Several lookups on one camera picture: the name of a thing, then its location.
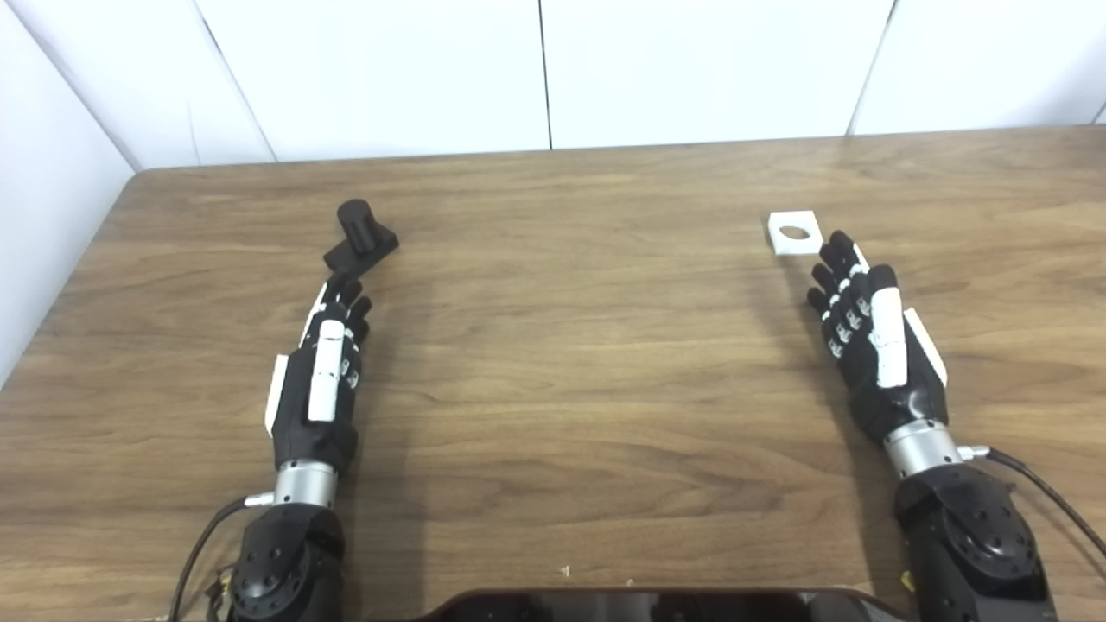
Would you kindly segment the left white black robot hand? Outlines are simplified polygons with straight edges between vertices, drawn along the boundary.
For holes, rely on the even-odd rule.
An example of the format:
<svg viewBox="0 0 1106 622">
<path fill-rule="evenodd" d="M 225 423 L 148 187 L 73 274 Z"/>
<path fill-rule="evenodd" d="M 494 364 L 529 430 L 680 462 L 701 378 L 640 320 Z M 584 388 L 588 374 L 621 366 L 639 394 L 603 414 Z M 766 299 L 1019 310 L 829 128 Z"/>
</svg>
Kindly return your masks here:
<svg viewBox="0 0 1106 622">
<path fill-rule="evenodd" d="M 343 475 L 359 445 L 354 426 L 372 301 L 356 276 L 333 273 L 309 308 L 298 348 L 276 357 L 265 427 L 274 465 L 323 463 Z"/>
</svg>

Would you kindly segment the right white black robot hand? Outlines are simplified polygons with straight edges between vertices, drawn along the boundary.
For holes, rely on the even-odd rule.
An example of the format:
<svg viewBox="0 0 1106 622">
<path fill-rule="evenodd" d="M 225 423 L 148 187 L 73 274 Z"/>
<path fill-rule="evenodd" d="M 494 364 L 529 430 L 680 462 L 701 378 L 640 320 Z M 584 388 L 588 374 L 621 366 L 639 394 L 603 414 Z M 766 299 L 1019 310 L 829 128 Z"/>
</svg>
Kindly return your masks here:
<svg viewBox="0 0 1106 622">
<path fill-rule="evenodd" d="M 945 424 L 945 362 L 911 308 L 893 265 L 869 265 L 842 230 L 812 269 L 807 303 L 844 384 L 854 425 L 881 442 L 916 421 Z"/>
</svg>

